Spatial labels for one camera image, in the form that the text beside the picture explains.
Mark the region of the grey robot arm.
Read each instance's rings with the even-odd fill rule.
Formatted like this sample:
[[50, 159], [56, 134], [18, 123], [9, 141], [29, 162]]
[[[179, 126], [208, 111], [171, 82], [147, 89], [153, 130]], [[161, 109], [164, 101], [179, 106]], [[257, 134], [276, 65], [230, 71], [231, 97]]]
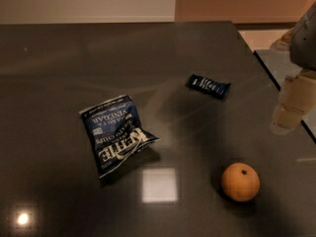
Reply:
[[289, 58], [301, 71], [286, 76], [281, 85], [270, 125], [277, 135], [294, 130], [316, 106], [316, 3], [293, 28]]

